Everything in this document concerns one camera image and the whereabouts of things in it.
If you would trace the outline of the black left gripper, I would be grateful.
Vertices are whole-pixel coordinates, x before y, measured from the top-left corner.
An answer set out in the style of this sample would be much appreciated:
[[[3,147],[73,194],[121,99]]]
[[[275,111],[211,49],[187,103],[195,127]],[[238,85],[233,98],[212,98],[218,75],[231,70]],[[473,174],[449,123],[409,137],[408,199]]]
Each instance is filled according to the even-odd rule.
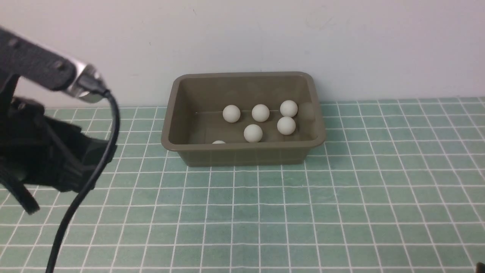
[[[79,193],[95,171],[108,141],[45,115],[42,104],[14,97],[1,114],[1,185],[28,213],[40,207],[27,185]]]

